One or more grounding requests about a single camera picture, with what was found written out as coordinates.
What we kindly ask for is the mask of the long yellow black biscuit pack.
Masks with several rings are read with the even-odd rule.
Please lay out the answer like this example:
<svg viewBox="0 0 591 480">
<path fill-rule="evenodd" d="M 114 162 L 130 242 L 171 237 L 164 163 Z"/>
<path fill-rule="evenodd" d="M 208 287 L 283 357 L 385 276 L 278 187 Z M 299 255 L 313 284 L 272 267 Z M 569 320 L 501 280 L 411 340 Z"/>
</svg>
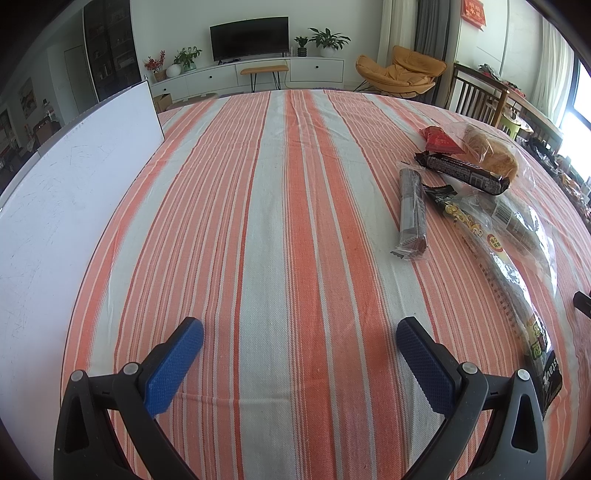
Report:
<svg viewBox="0 0 591 480">
<path fill-rule="evenodd" d="M 523 344 L 527 369 L 533 376 L 540 409 L 545 413 L 562 388 L 562 374 L 546 322 L 532 300 L 524 274 L 531 273 L 545 293 L 552 295 L 509 241 L 502 240 L 492 226 L 486 226 L 461 205 L 460 193 L 480 190 L 458 182 L 437 187 L 425 185 L 423 189 L 438 211 L 454 223 L 506 310 L 512 329 Z"/>
</svg>

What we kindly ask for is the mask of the grey maroon snack bar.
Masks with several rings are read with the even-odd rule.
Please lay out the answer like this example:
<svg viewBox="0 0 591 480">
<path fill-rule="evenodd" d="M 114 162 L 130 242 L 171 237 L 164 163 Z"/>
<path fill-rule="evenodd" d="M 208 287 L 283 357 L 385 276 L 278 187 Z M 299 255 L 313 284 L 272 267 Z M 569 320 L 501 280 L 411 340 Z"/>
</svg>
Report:
<svg viewBox="0 0 591 480">
<path fill-rule="evenodd" d="M 427 250 L 427 220 L 423 182 L 411 168 L 400 171 L 401 218 L 398 245 L 392 253 L 403 260 L 421 257 Z"/>
</svg>

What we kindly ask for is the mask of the dark chocolate bar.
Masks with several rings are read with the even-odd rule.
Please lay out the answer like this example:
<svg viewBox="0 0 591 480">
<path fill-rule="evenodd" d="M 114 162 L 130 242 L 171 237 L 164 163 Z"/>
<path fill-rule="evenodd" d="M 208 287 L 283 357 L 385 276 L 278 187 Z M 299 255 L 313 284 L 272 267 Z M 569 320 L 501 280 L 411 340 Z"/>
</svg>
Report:
<svg viewBox="0 0 591 480">
<path fill-rule="evenodd" d="M 427 169 L 451 176 L 493 196 L 503 194 L 510 186 L 510 180 L 507 177 L 446 154 L 418 152 L 415 154 L 415 160 Z"/>
</svg>

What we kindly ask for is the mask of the bread loaf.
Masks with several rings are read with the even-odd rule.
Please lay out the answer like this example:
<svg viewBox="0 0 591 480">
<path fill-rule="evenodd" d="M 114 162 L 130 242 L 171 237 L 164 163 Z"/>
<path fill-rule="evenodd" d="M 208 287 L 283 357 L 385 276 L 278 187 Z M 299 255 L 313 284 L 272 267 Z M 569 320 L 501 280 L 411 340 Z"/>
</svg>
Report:
<svg viewBox="0 0 591 480">
<path fill-rule="evenodd" d="M 505 133 L 470 122 L 454 122 L 447 133 L 462 149 L 460 160 L 508 178 L 510 185 L 520 188 L 535 186 L 534 171 L 526 157 Z"/>
</svg>

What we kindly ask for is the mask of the red snack packet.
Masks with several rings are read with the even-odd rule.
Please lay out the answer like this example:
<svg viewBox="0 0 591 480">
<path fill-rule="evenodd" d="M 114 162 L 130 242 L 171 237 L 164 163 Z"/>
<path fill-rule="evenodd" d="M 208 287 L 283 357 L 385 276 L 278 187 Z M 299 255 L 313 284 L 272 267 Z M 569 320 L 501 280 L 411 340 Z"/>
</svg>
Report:
<svg viewBox="0 0 591 480">
<path fill-rule="evenodd" d="M 428 126 L 420 130 L 426 142 L 426 150 L 447 155 L 463 154 L 464 150 L 439 126 Z"/>
</svg>

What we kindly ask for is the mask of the brown cracker clear bag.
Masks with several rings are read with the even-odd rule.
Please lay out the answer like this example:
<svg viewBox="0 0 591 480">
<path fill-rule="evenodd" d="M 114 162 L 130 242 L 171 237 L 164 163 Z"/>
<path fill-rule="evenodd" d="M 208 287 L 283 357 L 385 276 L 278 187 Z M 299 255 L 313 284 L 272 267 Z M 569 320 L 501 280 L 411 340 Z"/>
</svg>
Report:
<svg viewBox="0 0 591 480">
<path fill-rule="evenodd" d="M 492 196 L 481 191 L 459 194 L 462 206 L 492 226 L 502 240 L 509 241 L 528 268 L 543 281 L 550 294 L 557 293 L 554 241 L 537 211 L 507 191 Z"/>
</svg>

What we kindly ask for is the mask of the cluttered side table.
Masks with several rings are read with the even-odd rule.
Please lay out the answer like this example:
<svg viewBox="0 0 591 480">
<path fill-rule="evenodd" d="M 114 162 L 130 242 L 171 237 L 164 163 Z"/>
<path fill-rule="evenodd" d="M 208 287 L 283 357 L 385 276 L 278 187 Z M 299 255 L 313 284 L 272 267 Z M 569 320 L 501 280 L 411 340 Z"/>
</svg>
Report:
<svg viewBox="0 0 591 480">
<path fill-rule="evenodd" d="M 521 138 L 524 148 L 558 183 L 575 208 L 584 217 L 589 217 L 590 194 L 583 192 L 583 181 L 566 165 L 566 158 L 559 154 L 562 135 L 558 127 L 527 100 L 515 84 L 502 81 L 488 64 L 481 64 L 478 72 L 487 78 L 485 83 L 495 93 L 500 96 L 506 94 L 500 114 L 497 111 L 501 98 L 489 101 L 492 125 L 515 140 Z"/>
</svg>

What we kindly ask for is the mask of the striped orange white tablecloth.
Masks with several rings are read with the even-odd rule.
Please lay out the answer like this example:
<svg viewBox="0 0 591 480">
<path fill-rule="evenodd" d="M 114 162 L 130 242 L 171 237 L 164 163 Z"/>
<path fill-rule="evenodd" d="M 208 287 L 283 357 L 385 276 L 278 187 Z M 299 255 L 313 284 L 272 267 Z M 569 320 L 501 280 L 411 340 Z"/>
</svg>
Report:
<svg viewBox="0 0 591 480">
<path fill-rule="evenodd" d="M 162 429 L 201 479 L 398 479 L 441 419 L 394 344 L 408 316 L 509 375 L 509 309 L 453 223 L 396 258 L 401 169 L 457 116 L 341 91 L 235 95 L 162 113 L 78 293 L 63 370 L 143 360 L 185 317 L 204 348 Z"/>
</svg>

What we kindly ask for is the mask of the white cardboard box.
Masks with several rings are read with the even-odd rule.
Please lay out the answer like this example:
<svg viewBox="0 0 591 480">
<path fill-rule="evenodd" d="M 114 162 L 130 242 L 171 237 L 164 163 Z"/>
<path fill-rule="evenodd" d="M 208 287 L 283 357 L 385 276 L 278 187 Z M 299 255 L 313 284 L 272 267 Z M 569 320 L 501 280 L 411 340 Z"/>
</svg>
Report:
<svg viewBox="0 0 591 480">
<path fill-rule="evenodd" d="M 141 82 L 59 130 L 1 196 L 1 418 L 14 438 L 54 429 L 65 336 L 88 262 L 162 141 Z"/>
</svg>

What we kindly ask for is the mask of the white round vase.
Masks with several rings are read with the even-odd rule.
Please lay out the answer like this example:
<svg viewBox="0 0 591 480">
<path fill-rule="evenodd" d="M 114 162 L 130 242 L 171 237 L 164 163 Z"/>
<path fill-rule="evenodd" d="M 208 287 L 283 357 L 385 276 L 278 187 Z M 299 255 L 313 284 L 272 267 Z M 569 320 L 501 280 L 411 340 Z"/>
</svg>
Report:
<svg viewBox="0 0 591 480">
<path fill-rule="evenodd" d="M 166 77 L 167 78 L 174 78 L 177 77 L 181 74 L 182 72 L 182 67 L 178 64 L 171 64 L 167 69 L 166 69 Z"/>
</svg>

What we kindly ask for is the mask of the grey curtain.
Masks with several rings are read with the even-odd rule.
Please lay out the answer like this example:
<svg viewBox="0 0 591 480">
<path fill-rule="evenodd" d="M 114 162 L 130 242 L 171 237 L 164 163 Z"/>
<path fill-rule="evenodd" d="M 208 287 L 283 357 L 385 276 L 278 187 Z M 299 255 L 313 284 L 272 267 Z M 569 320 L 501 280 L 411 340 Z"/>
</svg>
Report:
<svg viewBox="0 0 591 480">
<path fill-rule="evenodd" d="M 450 17 L 450 0 L 419 0 L 415 50 L 443 61 L 447 53 Z"/>
</svg>

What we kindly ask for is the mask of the white tv cabinet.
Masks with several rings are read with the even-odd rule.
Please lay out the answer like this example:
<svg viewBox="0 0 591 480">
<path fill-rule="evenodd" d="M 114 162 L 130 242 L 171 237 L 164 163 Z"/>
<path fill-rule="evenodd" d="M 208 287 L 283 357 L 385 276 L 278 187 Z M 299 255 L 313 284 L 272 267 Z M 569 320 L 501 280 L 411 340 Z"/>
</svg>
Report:
<svg viewBox="0 0 591 480">
<path fill-rule="evenodd" d="M 173 102 L 215 94 L 283 89 L 342 89 L 345 60 L 327 57 L 284 57 L 238 61 L 197 68 L 150 85 L 153 97 Z"/>
</svg>

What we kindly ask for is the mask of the covered standing air conditioner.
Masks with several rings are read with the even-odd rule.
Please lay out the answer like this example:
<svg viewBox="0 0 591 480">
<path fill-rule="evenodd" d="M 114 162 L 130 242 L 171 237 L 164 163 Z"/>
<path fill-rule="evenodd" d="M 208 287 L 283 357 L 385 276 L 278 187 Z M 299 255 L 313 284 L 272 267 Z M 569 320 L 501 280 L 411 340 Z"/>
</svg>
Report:
<svg viewBox="0 0 591 480">
<path fill-rule="evenodd" d="M 418 17 L 417 0 L 384 0 L 377 63 L 389 66 L 393 49 L 414 49 Z"/>
</svg>

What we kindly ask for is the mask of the black television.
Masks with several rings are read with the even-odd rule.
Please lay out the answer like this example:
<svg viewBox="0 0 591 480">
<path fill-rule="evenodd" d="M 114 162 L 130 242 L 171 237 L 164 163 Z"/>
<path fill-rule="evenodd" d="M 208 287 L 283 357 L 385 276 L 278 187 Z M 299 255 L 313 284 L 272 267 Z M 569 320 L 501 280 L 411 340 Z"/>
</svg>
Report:
<svg viewBox="0 0 591 480">
<path fill-rule="evenodd" d="M 211 26 L 214 61 L 260 55 L 284 55 L 290 49 L 290 20 L 264 17 Z"/>
</svg>

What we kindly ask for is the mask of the green potted plant right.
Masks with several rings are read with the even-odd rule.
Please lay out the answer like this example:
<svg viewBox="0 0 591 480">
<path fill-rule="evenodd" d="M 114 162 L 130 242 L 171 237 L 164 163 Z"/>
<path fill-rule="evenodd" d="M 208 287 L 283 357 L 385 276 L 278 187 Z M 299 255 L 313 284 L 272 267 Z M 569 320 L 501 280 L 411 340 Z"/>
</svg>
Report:
<svg viewBox="0 0 591 480">
<path fill-rule="evenodd" d="M 335 57 L 339 51 L 351 42 L 349 36 L 341 32 L 332 32 L 331 29 L 318 29 L 310 27 L 311 41 L 315 43 L 322 57 Z"/>
</svg>

